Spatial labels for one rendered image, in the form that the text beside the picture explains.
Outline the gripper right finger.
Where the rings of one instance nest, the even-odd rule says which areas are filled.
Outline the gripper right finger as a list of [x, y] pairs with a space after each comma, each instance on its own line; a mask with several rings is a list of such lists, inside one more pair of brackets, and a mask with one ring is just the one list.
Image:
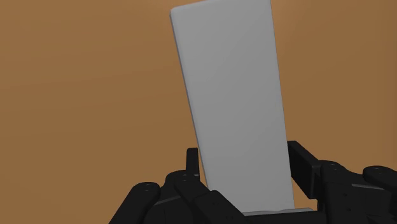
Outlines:
[[297, 141], [288, 141], [288, 155], [291, 177], [327, 224], [397, 224], [397, 171], [372, 165], [358, 174]]

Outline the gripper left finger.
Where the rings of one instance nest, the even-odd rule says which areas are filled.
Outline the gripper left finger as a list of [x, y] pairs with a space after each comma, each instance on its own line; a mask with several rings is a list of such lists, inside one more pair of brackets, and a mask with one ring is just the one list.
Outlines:
[[188, 148], [184, 170], [168, 174], [163, 186], [133, 186], [109, 224], [247, 224], [247, 219], [200, 181], [199, 150]]

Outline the grey rectangular slab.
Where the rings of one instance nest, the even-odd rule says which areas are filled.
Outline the grey rectangular slab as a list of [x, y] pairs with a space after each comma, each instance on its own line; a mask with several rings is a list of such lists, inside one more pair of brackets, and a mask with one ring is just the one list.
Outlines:
[[295, 213], [271, 0], [170, 18], [207, 187], [246, 216]]

